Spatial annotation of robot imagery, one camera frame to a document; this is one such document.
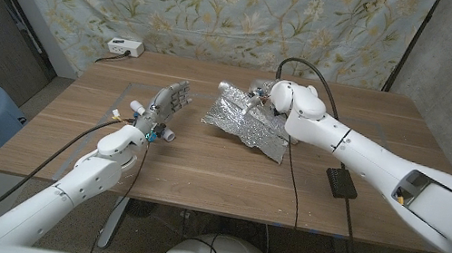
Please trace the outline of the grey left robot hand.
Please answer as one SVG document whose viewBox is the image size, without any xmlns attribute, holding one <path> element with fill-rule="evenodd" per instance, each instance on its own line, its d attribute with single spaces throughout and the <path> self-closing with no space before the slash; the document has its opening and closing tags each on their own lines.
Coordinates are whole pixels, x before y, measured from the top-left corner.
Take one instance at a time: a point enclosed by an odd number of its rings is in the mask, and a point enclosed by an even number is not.
<svg viewBox="0 0 452 253">
<path fill-rule="evenodd" d="M 166 124 L 176 112 L 192 102 L 189 90 L 190 83 L 186 80 L 162 88 L 149 101 L 149 106 L 133 126 L 149 137 L 155 135 L 159 139 L 172 141 L 173 133 L 168 131 Z"/>
</svg>

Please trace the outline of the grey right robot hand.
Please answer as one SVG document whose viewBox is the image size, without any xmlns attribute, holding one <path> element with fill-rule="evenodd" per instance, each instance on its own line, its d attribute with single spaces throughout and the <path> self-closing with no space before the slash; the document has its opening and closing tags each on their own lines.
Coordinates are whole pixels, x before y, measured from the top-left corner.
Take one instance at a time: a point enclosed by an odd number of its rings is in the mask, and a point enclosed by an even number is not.
<svg viewBox="0 0 452 253">
<path fill-rule="evenodd" d="M 264 104 L 270 98 L 270 91 L 277 84 L 274 80 L 255 79 L 251 81 L 248 95 L 250 98 L 246 103 L 244 113 L 249 112 L 254 106 Z"/>
</svg>

